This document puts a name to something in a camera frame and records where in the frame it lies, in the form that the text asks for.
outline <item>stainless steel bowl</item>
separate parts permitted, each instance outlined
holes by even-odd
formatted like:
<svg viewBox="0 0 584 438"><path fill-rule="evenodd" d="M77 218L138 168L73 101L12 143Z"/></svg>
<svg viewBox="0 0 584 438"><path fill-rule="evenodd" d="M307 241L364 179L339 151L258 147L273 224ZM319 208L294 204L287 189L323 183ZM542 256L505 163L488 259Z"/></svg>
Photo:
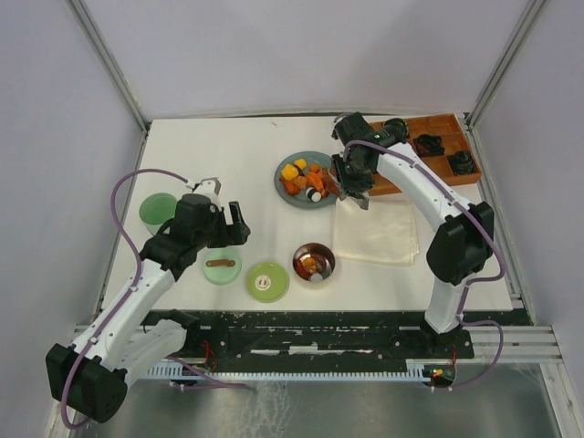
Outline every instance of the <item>stainless steel bowl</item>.
<svg viewBox="0 0 584 438"><path fill-rule="evenodd" d="M301 269L300 266L302 262L309 257L313 257L317 262L319 276L315 274L311 276L310 279L306 279L306 275L303 276L303 274L299 272L299 269ZM296 274L304 281L309 283L322 282L332 276L332 273L335 270L335 264L335 256L332 254L332 251L326 246L316 243L302 245L296 250L292 257L292 267L294 268L294 272L296 272Z"/></svg>

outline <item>folded towel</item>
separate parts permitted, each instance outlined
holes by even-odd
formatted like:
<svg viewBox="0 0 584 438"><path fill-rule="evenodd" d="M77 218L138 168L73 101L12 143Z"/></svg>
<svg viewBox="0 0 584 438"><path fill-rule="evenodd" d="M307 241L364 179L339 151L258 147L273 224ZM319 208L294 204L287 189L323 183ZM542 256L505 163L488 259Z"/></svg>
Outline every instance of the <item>folded towel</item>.
<svg viewBox="0 0 584 438"><path fill-rule="evenodd" d="M411 265L420 252L412 205L370 200L361 210L350 199L337 201L332 249L341 258Z"/></svg>

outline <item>wooden crate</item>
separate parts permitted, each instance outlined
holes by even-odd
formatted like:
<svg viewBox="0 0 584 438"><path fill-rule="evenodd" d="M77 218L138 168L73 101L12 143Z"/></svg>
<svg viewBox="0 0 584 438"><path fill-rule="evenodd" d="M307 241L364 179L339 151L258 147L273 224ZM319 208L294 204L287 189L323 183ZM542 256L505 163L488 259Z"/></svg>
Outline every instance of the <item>wooden crate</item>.
<svg viewBox="0 0 584 438"><path fill-rule="evenodd" d="M426 163L430 169L434 171L438 176L440 176L445 183L448 185L464 185L464 184L474 184L477 183L482 176L481 169L476 163L476 159L473 155L475 173L469 173L467 175L454 175L450 164L448 163L448 157L454 155L457 151L471 151L468 140L463 133L456 116L453 114L442 114L439 116L429 116L429 117L416 117L413 119L405 119L410 128L410 138L408 142L411 144L414 150L415 146L413 144L413 139L417 138L422 134L439 135L442 137L442 142L444 146L444 155L438 157L426 157L422 158L422 161ZM373 129L380 130L382 127L382 122L374 122L371 124ZM376 174L373 175L375 180L375 186L370 190L369 194L371 196L377 196L381 194L392 194L401 192L393 183L387 181L385 178Z"/></svg>

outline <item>white wall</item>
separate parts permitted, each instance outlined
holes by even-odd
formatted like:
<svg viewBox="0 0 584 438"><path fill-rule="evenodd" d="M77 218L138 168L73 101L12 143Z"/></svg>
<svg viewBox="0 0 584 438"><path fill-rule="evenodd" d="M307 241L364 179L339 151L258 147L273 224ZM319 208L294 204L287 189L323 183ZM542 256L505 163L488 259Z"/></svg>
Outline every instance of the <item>white wall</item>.
<svg viewBox="0 0 584 438"><path fill-rule="evenodd" d="M540 322L584 402L584 3L549 2L479 125Z"/></svg>
<svg viewBox="0 0 584 438"><path fill-rule="evenodd" d="M0 5L0 436L42 435L45 355L89 316L140 133L64 0Z"/></svg>
<svg viewBox="0 0 584 438"><path fill-rule="evenodd" d="M87 0L145 116L468 111L527 0Z"/></svg>

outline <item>tabletop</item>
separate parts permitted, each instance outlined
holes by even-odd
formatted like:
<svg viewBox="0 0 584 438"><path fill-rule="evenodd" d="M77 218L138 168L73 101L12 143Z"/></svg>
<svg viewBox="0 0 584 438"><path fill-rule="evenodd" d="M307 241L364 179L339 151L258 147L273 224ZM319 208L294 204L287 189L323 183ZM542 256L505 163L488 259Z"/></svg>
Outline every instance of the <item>tabletop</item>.
<svg viewBox="0 0 584 438"><path fill-rule="evenodd" d="M370 117L368 121L387 117ZM236 281L216 286L203 276L202 260L209 250L199 253L154 309L231 311L415 311L425 310L433 289L433 273L425 253L433 231L414 208L420 254L411 266L385 266L338 259L332 278L323 288L303 287L292 268L292 255L309 242L331 247L335 205L300 210L282 200L274 187L274 171L288 155L298 151L341 150L330 137L332 117L265 117L236 119L155 120L147 140L141 168L160 168L200 181L218 177L221 202L238 201L252 234L245 245L235 246L243 269ZM455 190L471 202L481 201L476 185ZM179 199L187 189L181 182L159 174L138 176L131 195L124 226L138 248L150 238L138 210L150 194L166 192ZM383 200L404 200L402 194ZM135 270L128 245L120 240L104 297L104 306L120 292ZM275 261L290 275L287 293L273 303L253 299L245 289L245 274L255 264ZM491 257L481 275L491 276L498 266ZM510 310L509 291L504 280L476 284L466 302L467 310Z"/></svg>

